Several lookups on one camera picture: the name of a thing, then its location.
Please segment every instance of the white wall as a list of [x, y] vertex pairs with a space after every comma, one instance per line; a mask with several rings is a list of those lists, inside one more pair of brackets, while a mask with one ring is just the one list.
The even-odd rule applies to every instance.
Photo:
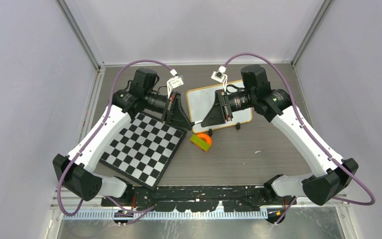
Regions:
[[[316, 129], [377, 198], [352, 206], [360, 238], [382, 238], [382, 1], [334, 1], [297, 72]], [[368, 200], [354, 182], [347, 193]]]
[[[290, 62], [323, 0], [67, 0], [105, 64]], [[238, 58], [236, 61], [255, 61]]]
[[45, 229], [95, 74], [54, 0], [0, 0], [0, 238]]

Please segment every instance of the chessboard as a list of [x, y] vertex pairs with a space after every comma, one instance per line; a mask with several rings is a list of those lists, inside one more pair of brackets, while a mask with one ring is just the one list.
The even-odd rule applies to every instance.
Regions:
[[100, 161], [143, 187], [154, 190], [187, 131], [139, 113], [116, 135]]

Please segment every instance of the gray table surface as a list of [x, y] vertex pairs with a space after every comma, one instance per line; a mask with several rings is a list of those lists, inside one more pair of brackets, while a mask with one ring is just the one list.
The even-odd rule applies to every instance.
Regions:
[[[228, 80], [240, 80], [240, 70], [244, 66], [229, 65], [226, 72]], [[272, 88], [284, 89], [285, 86], [275, 71], [268, 65], [263, 66], [266, 68]], [[286, 77], [302, 114], [308, 119], [301, 90], [292, 67], [290, 64], [278, 64], [277, 66]], [[216, 82], [210, 76], [218, 67], [218, 65], [174, 67], [178, 74], [184, 76], [185, 84], [175, 90], [181, 92], [182, 105], [187, 114], [187, 91], [215, 85]], [[166, 81], [170, 78], [170, 73], [166, 68], [159, 66], [148, 68], [157, 71], [160, 76], [157, 88], [166, 85]], [[110, 88], [119, 69], [119, 67], [106, 69], [94, 123], [103, 114], [107, 106]], [[132, 80], [136, 69], [138, 68], [126, 69], [120, 76], [115, 90], [125, 88], [127, 80]], [[188, 132], [159, 182], [159, 186], [262, 185], [277, 174], [291, 176], [310, 172], [308, 165], [292, 143], [277, 128], [268, 123], [263, 116], [254, 113], [252, 121], [242, 124], [240, 130], [227, 127], [213, 131], [213, 146], [208, 152], [204, 152], [193, 145], [189, 141], [191, 136], [192, 132]], [[106, 176], [121, 176], [101, 163], [95, 172]]]

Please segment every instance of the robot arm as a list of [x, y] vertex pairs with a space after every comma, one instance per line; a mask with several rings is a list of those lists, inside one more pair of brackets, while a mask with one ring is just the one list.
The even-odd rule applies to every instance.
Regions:
[[[169, 97], [153, 91], [158, 82], [157, 72], [140, 68], [131, 81], [129, 90], [119, 90], [113, 95], [109, 116], [106, 107], [102, 117], [86, 137], [67, 156], [58, 154], [53, 165], [58, 180], [74, 157], [81, 152], [64, 178], [63, 186], [85, 201], [95, 196], [122, 197], [127, 183], [116, 177], [97, 175], [94, 172], [105, 148], [112, 142], [119, 131], [131, 122], [131, 119], [145, 109], [162, 114], [163, 123], [190, 130], [191, 123], [181, 106], [181, 94], [172, 92], [182, 85], [178, 76], [168, 81]], [[92, 141], [84, 148], [87, 141]]]
[[[94, 125], [87, 136], [72, 149], [68, 155], [62, 156], [58, 154], [54, 160], [53, 165], [55, 168], [58, 180], [62, 172], [65, 170], [69, 161], [74, 155], [80, 151], [84, 143], [97, 131], [97, 128], [102, 124], [103, 118], [106, 115], [107, 108], [103, 113], [103, 117]], [[125, 192], [126, 183], [115, 177], [106, 177], [94, 174], [94, 170], [103, 154], [105, 147], [115, 138], [116, 134], [131, 121], [129, 114], [122, 112], [122, 109], [112, 106], [108, 120], [103, 123], [100, 131], [95, 135], [93, 141], [85, 148], [75, 161], [64, 180], [64, 186], [75, 193], [85, 201], [93, 199], [95, 196], [113, 196], [121, 197]]]
[[[253, 107], [268, 122], [277, 127], [295, 145], [301, 153], [311, 173], [298, 176], [277, 175], [265, 183], [270, 196], [306, 196], [312, 202], [323, 205], [342, 189], [346, 188], [351, 178], [336, 166], [327, 155], [313, 142], [302, 125], [290, 102], [289, 95], [281, 89], [272, 90], [267, 74], [260, 65], [250, 65], [241, 70], [244, 88], [227, 94], [223, 89], [215, 92], [215, 102], [207, 116], [201, 122], [203, 127], [226, 123], [232, 120], [233, 112]], [[212, 77], [224, 77], [213, 74]], [[303, 124], [315, 138], [332, 154], [335, 159], [342, 156], [331, 149], [321, 137], [303, 119]], [[341, 160], [341, 164], [352, 174], [358, 169], [352, 158]]]

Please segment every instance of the green object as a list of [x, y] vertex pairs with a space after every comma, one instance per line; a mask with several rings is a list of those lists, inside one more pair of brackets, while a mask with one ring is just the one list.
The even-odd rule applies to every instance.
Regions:
[[195, 144], [197, 147], [201, 148], [204, 151], [208, 151], [211, 147], [206, 141], [199, 138], [197, 135], [193, 134], [190, 138], [190, 141]]

